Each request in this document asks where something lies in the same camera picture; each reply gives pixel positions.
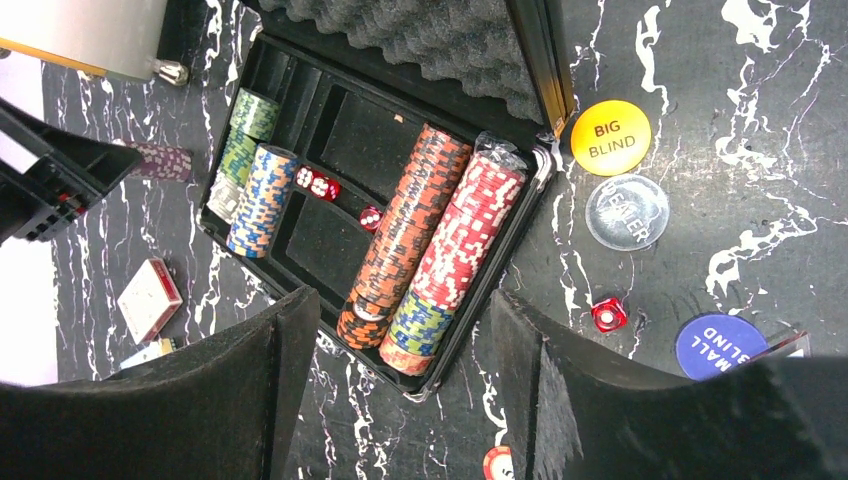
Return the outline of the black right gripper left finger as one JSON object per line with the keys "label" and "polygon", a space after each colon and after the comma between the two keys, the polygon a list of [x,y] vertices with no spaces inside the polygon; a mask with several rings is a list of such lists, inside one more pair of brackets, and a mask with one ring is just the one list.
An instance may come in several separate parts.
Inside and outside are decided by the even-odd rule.
{"label": "black right gripper left finger", "polygon": [[1,388],[5,479],[280,479],[315,348],[316,290],[102,381]]}

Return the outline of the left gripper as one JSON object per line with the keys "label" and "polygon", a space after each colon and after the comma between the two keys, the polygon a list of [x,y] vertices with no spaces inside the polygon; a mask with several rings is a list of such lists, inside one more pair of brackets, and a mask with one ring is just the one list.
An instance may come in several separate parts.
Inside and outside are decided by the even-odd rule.
{"label": "left gripper", "polygon": [[1,101],[1,135],[34,157],[1,159],[1,240],[47,242],[103,200],[142,161],[131,147],[55,128]]}

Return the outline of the black poker set case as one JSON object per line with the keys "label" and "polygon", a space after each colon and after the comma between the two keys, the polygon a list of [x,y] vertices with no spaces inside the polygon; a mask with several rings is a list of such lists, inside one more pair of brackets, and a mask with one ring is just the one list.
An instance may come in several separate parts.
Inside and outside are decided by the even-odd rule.
{"label": "black poker set case", "polygon": [[490,131],[515,144],[527,165],[516,206],[425,373],[402,374],[373,349],[354,352],[383,383],[409,401],[424,402],[450,371],[524,236],[552,174],[551,143],[540,126],[511,116],[495,99],[466,95],[456,81],[426,80],[413,65],[389,64],[379,51],[354,48],[311,21],[292,21],[283,9],[260,17],[263,30],[248,51],[238,88],[276,102],[271,143],[336,179],[342,192],[330,203],[294,187],[272,225],[269,253],[242,256],[238,263],[274,294],[314,288],[327,336],[336,334],[372,238],[359,224],[360,212],[389,205],[425,126],[466,143]]}

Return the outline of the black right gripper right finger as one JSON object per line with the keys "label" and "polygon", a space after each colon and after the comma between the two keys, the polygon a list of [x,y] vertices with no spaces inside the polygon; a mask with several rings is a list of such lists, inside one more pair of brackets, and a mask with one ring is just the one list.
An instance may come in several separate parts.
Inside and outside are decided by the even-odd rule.
{"label": "black right gripper right finger", "polygon": [[498,289],[491,331],[518,479],[843,479],[847,361],[705,381],[632,361]]}

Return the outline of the purple white chip stack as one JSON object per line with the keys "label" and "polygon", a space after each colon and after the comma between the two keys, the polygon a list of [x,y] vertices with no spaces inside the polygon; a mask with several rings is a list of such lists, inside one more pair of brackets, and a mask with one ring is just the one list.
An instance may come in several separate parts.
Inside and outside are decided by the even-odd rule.
{"label": "purple white chip stack", "polygon": [[192,179],[192,156],[186,149],[121,139],[113,140],[112,144],[133,148],[142,155],[142,161],[128,178],[182,183]]}

